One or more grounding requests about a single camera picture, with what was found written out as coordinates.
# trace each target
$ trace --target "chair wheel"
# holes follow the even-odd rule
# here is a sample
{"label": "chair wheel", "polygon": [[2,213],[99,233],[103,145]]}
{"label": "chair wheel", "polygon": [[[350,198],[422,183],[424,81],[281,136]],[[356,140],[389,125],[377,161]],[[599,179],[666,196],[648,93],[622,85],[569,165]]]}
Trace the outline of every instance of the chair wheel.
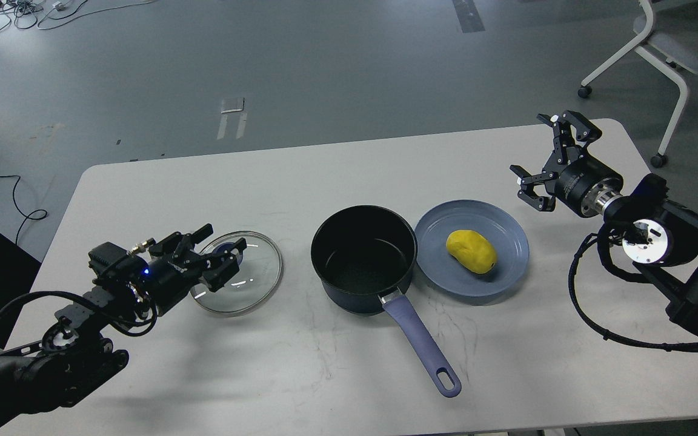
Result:
{"label": "chair wheel", "polygon": [[590,94],[591,94],[591,86],[589,86],[589,85],[581,86],[578,89],[578,96],[581,97],[581,99],[588,99]]}
{"label": "chair wheel", "polygon": [[653,168],[661,168],[667,163],[667,156],[665,154],[657,153],[656,156],[651,157],[651,165]]}

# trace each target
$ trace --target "table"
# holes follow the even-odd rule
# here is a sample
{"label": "table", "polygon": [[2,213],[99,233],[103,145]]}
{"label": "table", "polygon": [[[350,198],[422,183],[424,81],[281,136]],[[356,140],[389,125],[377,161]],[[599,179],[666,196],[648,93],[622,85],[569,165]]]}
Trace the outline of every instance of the table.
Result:
{"label": "table", "polygon": [[[628,193],[648,169],[618,122],[595,124],[604,134],[590,151],[624,175]],[[571,256],[600,218],[562,205],[538,213],[516,198],[508,170],[534,171],[550,152],[551,130],[537,125],[88,169],[33,290],[85,292],[87,252],[99,243],[132,246],[207,222],[217,234],[271,237],[282,283],[243,317],[215,317],[188,298],[145,337],[110,331],[130,351],[125,370],[74,408],[17,417],[0,434],[433,434],[698,417],[698,354],[605,342],[574,312]],[[462,379],[447,399],[388,315],[358,317],[328,300],[308,253],[319,224],[344,207],[389,207],[413,225],[452,199],[514,216],[531,260],[516,292],[487,306],[415,276],[410,300]],[[661,292],[609,276],[595,252],[578,284],[584,309],[613,331],[694,339],[666,319]],[[27,306],[11,345],[40,337],[64,305]]]}

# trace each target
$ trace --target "purple handle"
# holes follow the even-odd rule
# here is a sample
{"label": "purple handle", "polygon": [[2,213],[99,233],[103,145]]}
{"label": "purple handle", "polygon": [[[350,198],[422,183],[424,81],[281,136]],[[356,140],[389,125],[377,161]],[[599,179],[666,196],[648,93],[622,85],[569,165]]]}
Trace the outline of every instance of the purple handle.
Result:
{"label": "purple handle", "polygon": [[[387,301],[382,307],[404,332],[413,350],[416,351],[416,355],[419,356],[419,360],[422,361],[424,369],[427,370],[427,374],[433,379],[435,387],[438,388],[444,397],[457,397],[457,394],[462,391],[462,383],[457,378],[457,374],[449,365],[444,354],[440,351],[440,348],[438,348],[438,344],[430,336],[430,332],[427,331],[422,320],[419,319],[419,315],[416,314],[408,298],[405,295],[401,295],[393,298],[391,301]],[[444,386],[443,382],[438,378],[438,375],[443,372],[454,384],[451,389]]]}

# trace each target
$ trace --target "blue plate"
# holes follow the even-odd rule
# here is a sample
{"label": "blue plate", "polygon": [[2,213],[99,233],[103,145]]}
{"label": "blue plate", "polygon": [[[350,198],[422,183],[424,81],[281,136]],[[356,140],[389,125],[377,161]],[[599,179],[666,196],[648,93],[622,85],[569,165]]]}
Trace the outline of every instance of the blue plate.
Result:
{"label": "blue plate", "polygon": [[[462,266],[446,251],[453,231],[477,231],[497,251],[497,265],[486,274]],[[444,202],[416,224],[419,254],[416,263],[425,276],[446,292],[466,297],[499,296],[527,270],[530,246],[521,226],[499,207],[476,200]]]}

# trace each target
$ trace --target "black saucepan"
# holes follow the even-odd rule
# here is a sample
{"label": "black saucepan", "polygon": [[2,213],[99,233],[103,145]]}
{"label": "black saucepan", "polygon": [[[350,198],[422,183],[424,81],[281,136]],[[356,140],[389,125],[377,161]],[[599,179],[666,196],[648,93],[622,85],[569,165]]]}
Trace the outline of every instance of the black saucepan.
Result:
{"label": "black saucepan", "polygon": [[[311,260],[330,300],[355,314],[390,314],[440,393],[460,393],[454,369],[404,295],[416,264],[416,235],[409,223],[379,206],[341,210],[314,235]],[[444,386],[441,374],[452,387]]]}

